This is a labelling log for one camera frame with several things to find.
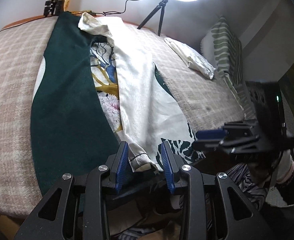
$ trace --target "white garment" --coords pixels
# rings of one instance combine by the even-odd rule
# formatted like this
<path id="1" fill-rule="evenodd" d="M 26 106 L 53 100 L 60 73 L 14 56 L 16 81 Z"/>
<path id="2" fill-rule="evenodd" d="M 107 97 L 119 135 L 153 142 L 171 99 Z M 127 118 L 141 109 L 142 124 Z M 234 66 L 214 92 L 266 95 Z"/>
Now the white garment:
<path id="1" fill-rule="evenodd" d="M 166 37 L 164 41 L 178 54 L 188 68 L 200 71 L 204 77 L 213 79 L 215 68 L 197 51 L 185 43 L 171 38 Z"/>
<path id="2" fill-rule="evenodd" d="M 142 48 L 121 18 L 94 18 L 83 13 L 78 27 L 92 33 L 99 24 L 108 26 L 109 32 L 100 34 L 114 45 L 123 126 L 118 136 L 129 144 L 132 169 L 144 171 L 153 165 L 162 171 L 156 159 L 162 138 L 175 141 L 175 153 L 183 158 L 186 156 L 179 147 L 184 141 L 194 141 L 187 119 L 175 99 L 157 82 L 151 53 Z"/>

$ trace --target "metal bolt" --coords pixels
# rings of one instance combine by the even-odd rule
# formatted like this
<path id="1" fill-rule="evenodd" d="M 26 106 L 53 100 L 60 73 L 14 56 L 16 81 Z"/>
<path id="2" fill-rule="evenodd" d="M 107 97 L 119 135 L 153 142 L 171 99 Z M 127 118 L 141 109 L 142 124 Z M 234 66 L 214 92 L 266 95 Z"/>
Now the metal bolt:
<path id="1" fill-rule="evenodd" d="M 227 176 L 226 173 L 224 173 L 224 172 L 220 172 L 220 173 L 218 174 L 218 177 L 219 177 L 220 179 L 226 179 L 228 176 Z"/>
<path id="2" fill-rule="evenodd" d="M 72 175 L 70 173 L 65 173 L 63 175 L 63 179 L 66 180 L 66 179 L 70 179 L 72 177 Z"/>
<path id="3" fill-rule="evenodd" d="M 106 170 L 108 169 L 108 167 L 107 167 L 106 165 L 100 165 L 100 166 L 98 167 L 98 169 L 99 169 L 100 171 L 106 171 Z"/>
<path id="4" fill-rule="evenodd" d="M 184 171 L 189 171 L 189 170 L 191 170 L 191 167 L 190 167 L 190 165 L 183 165 L 182 166 L 182 169 L 184 170 Z"/>

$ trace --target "tripod leg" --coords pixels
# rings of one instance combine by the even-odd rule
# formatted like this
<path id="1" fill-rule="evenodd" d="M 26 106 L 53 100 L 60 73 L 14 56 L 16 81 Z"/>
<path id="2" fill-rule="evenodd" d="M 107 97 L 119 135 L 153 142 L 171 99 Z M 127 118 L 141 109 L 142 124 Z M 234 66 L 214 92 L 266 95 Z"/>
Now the tripod leg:
<path id="1" fill-rule="evenodd" d="M 161 27 L 163 25 L 164 14 L 165 14 L 165 7 L 162 7 L 161 11 L 160 11 L 160 20 L 159 20 L 159 26 L 158 26 L 158 36 L 160 36 Z"/>
<path id="2" fill-rule="evenodd" d="M 144 25 L 151 19 L 151 17 L 153 17 L 155 15 L 155 13 L 157 13 L 159 11 L 159 9 L 161 8 L 160 5 L 157 5 L 155 7 L 154 10 L 152 10 L 152 12 L 146 17 L 146 19 L 143 20 L 143 22 L 138 26 L 138 30 L 140 30 L 142 27 L 144 27 Z"/>

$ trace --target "bed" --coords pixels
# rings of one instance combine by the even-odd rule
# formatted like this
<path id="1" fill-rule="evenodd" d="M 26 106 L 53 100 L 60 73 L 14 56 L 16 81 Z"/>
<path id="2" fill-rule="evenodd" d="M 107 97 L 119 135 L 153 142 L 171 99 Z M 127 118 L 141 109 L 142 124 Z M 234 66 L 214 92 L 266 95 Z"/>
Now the bed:
<path id="1" fill-rule="evenodd" d="M 36 78 L 56 23 L 57 17 L 48 17 L 0 32 L 0 213 L 12 217 L 26 217 L 44 194 L 35 173 L 30 123 Z M 192 131 L 244 119 L 243 109 L 218 74 L 213 80 L 204 78 L 186 67 L 163 36 L 146 28 L 137 30 L 130 23 L 125 26 L 137 44 L 151 53 Z M 56 176 L 67 171 L 55 172 Z"/>

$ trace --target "striped fabric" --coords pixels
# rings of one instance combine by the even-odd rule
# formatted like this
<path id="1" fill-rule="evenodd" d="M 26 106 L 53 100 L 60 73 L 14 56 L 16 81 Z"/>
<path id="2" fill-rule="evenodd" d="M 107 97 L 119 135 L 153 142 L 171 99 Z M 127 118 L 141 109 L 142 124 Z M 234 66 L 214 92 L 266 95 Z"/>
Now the striped fabric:
<path id="1" fill-rule="evenodd" d="M 242 46 L 240 40 L 230 30 L 222 16 L 211 29 L 214 39 L 214 56 L 217 71 L 224 79 L 239 105 L 243 108 L 245 119 L 255 119 L 242 85 Z"/>

